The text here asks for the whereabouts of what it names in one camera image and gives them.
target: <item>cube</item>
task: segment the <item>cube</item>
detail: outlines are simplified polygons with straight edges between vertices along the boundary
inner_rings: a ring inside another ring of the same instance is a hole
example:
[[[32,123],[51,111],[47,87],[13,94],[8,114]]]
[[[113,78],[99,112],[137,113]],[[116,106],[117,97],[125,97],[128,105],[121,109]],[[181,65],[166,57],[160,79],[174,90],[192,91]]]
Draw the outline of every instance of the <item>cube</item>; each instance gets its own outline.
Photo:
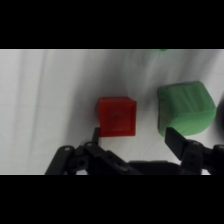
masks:
[[[99,99],[100,137],[136,135],[137,102],[128,97]]]
[[[216,116],[216,106],[201,82],[185,83],[158,90],[159,133],[173,127],[183,136],[208,128]]]

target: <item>white surface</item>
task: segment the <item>white surface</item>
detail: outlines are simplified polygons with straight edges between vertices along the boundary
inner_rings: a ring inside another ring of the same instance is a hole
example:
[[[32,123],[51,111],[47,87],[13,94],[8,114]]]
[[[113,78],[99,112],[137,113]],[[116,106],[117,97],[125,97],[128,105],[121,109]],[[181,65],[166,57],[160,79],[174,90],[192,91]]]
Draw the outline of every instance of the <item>white surface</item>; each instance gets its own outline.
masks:
[[[178,162],[157,131],[157,88],[202,81],[216,105],[224,50],[0,50],[0,174],[44,174],[56,150],[90,140],[97,100],[138,101],[137,136],[102,139],[124,160]],[[223,143],[215,123],[189,137]]]

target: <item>red block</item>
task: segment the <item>red block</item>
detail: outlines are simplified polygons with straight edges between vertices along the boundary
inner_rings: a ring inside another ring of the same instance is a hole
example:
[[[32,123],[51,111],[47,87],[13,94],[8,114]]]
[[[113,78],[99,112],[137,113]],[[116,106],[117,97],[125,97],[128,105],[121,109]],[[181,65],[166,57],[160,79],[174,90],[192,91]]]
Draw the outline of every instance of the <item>red block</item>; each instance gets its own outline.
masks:
[[[137,102],[128,98],[100,98],[100,137],[136,135]]]

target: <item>green block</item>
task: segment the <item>green block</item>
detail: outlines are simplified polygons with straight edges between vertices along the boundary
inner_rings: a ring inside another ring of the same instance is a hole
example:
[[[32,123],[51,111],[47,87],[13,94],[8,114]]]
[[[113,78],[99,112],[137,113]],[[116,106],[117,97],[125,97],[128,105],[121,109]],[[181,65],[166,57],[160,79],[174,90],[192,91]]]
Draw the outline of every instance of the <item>green block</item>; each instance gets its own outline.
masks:
[[[216,106],[201,82],[161,87],[158,97],[159,132],[163,137],[167,127],[183,136],[201,133],[216,116]]]

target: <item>block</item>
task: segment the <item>block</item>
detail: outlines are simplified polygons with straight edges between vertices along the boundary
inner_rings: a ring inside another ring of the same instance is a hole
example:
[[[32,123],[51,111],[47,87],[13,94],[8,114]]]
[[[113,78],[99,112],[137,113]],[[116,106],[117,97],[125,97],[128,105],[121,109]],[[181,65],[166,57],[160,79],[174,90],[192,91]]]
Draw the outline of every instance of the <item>block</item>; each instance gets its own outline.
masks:
[[[128,97],[99,99],[100,137],[136,135],[137,102]]]
[[[201,82],[185,83],[158,90],[159,133],[173,127],[183,136],[203,132],[216,116],[216,106]]]

